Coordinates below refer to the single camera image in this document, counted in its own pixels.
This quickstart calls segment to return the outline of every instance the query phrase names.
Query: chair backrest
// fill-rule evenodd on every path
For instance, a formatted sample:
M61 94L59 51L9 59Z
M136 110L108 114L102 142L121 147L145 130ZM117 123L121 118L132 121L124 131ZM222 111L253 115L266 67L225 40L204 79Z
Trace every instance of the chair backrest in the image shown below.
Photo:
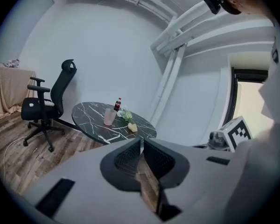
M62 63L62 71L58 79L56 80L53 88L51 89L51 100L55 104L55 107L57 108L60 116L63 114L63 93L77 71L73 60L74 59L66 60Z

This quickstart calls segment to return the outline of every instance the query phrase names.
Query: round table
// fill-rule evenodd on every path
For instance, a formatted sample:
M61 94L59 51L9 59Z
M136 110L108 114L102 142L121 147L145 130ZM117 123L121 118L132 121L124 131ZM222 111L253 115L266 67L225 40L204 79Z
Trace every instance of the round table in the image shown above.
M117 116L112 125L105 125L104 115L106 108L113 109L114 106L98 102L83 102L74 106L71 116L76 126L84 134L103 144L110 144L135 137L143 139L155 138L157 136L155 128L147 120L133 112L133 121L138 128L136 133L128 129L128 122Z

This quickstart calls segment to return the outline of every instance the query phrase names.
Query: pink cup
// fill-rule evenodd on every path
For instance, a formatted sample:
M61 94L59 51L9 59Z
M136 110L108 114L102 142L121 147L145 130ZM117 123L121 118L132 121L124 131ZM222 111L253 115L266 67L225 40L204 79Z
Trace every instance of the pink cup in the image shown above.
M106 108L105 117L104 117L104 124L111 125L115 119L117 111L114 109Z

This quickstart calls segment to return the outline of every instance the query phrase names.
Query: chair seat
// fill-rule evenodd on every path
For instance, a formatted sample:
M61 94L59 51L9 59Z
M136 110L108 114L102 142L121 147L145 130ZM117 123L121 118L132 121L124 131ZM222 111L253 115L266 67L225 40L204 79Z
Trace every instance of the chair seat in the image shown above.
M45 106L46 107L46 113L48 119L54 119L59 118L60 114L58 113L58 110L56 107L52 106ZM41 112L41 105L38 102L38 98L25 98L22 105L22 111L21 111L21 118L23 120L36 120L36 119L42 119L42 112Z

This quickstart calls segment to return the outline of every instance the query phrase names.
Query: headrest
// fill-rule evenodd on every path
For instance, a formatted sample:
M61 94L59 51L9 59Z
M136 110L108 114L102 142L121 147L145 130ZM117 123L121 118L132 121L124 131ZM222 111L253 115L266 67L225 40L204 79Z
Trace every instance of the headrest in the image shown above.
M76 70L75 63L73 63L74 59L66 60L62 63L61 68L62 70L66 72L72 72L73 70Z

